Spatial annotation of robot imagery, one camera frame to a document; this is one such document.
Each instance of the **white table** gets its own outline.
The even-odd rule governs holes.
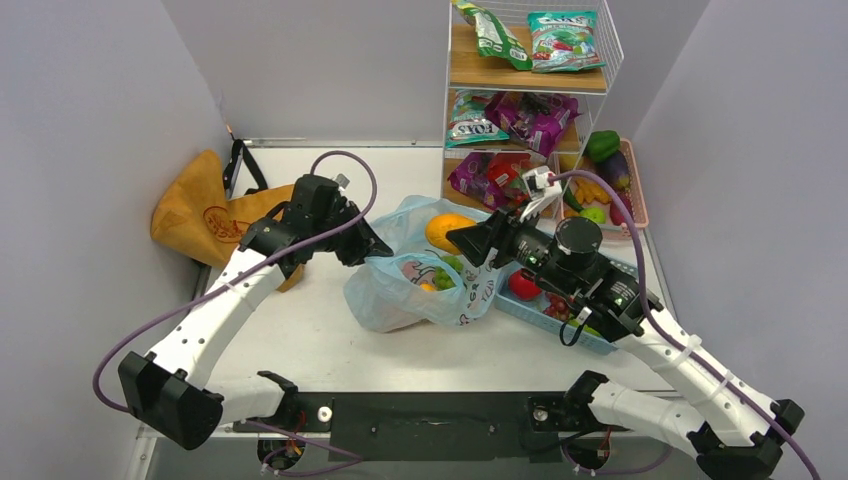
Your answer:
[[[294,183],[328,148],[254,148],[254,157],[273,186]],[[438,198],[441,148],[352,148],[377,176],[378,197],[368,215],[393,211],[406,195]],[[254,186],[246,169],[235,192]],[[347,196],[364,206],[370,183],[346,157],[325,160],[319,174],[344,173]],[[661,281],[645,245],[648,287],[663,297]],[[605,242],[602,251],[635,264],[632,245]],[[248,319],[215,367],[213,380],[271,370],[306,392],[493,392],[563,391],[584,370],[595,370],[630,388],[673,396],[669,385],[625,352],[596,355],[563,347],[559,339],[492,308],[477,322],[448,328],[427,322],[381,334],[359,326],[342,288],[354,269],[332,254],[317,254],[300,284],[273,293]]]

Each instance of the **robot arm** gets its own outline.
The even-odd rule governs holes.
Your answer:
[[[476,226],[448,232],[447,238],[474,265],[481,265],[491,249],[497,250],[493,267],[516,261],[528,278],[543,290],[569,299],[579,319],[607,341],[630,352],[666,380],[688,406],[649,397],[586,372],[569,389],[566,404],[590,413],[603,424],[615,424],[650,435],[692,455],[711,478],[766,478],[781,456],[784,439],[751,405],[728,389],[727,382],[744,393],[789,434],[803,419],[803,410],[791,400],[774,401],[736,378],[689,335],[664,308],[656,295],[647,292],[651,315],[663,332],[685,346],[679,350],[666,336],[644,321],[646,312],[638,282],[600,254],[602,234],[592,221],[565,219],[553,238],[535,228],[536,214],[561,188],[547,181],[546,168],[524,175],[537,205],[526,215],[501,209]],[[720,382],[693,358],[697,354],[726,380]]]
[[[209,384],[212,369],[256,307],[316,251],[335,252],[346,266],[392,250],[360,220],[310,247],[282,256],[237,284],[233,279],[286,247],[328,232],[359,214],[336,181],[304,175],[292,200],[253,223],[210,291],[228,290],[189,313],[143,357],[130,352],[118,367],[129,412],[187,450],[221,423],[273,416],[297,387],[271,372]],[[281,220],[273,217],[283,211]]]

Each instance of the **black bag strap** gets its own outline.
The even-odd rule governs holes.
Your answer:
[[[265,175],[262,174],[259,164],[256,163],[256,159],[253,158],[253,154],[250,153],[247,145],[244,144],[244,140],[234,139],[233,148],[230,152],[230,162],[227,163],[226,167],[224,167],[224,191],[228,194],[232,194],[233,177],[236,173],[239,156],[241,156],[244,166],[247,167],[247,171],[250,172],[250,175],[253,177],[253,180],[256,181],[256,185],[258,187],[248,188],[245,195],[261,192],[262,190],[268,190],[268,182],[265,181]]]

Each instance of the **purple snack bag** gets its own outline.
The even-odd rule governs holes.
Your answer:
[[[494,155],[484,152],[469,153],[465,160],[448,176],[448,181],[457,192],[473,198],[492,210],[509,203],[501,188],[486,176],[489,162]]]
[[[576,98],[559,93],[499,92],[486,118],[509,137],[548,157],[579,115]]]

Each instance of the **red apple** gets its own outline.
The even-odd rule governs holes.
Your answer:
[[[542,289],[537,287],[533,280],[528,280],[521,275],[521,270],[509,276],[508,285],[512,293],[524,302],[529,302],[542,293]]]

